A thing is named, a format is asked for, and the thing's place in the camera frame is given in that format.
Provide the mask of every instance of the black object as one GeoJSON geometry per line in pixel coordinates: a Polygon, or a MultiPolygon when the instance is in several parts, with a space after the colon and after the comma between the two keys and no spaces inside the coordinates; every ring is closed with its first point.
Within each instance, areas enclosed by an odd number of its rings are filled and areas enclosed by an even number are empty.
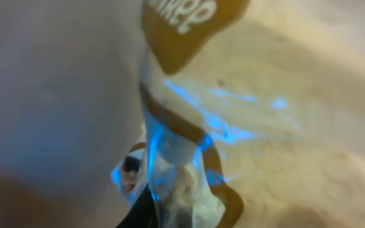
{"type": "Polygon", "coordinates": [[[158,228],[156,208],[148,185],[116,228],[158,228]]]}
{"type": "Polygon", "coordinates": [[[130,172],[130,171],[138,172],[139,167],[140,167],[139,159],[132,157],[132,156],[127,156],[125,158],[124,165],[122,168],[125,172],[130,172]]]}

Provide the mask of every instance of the plastic bag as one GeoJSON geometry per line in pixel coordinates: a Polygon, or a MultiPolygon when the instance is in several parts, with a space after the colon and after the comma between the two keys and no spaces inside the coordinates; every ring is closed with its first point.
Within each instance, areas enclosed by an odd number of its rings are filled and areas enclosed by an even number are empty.
{"type": "Polygon", "coordinates": [[[365,228],[365,2],[145,1],[161,227],[365,228]]]}
{"type": "Polygon", "coordinates": [[[142,124],[142,134],[112,171],[112,181],[129,205],[133,205],[139,198],[148,183],[147,178],[147,152],[146,152],[146,126],[142,124]]]}

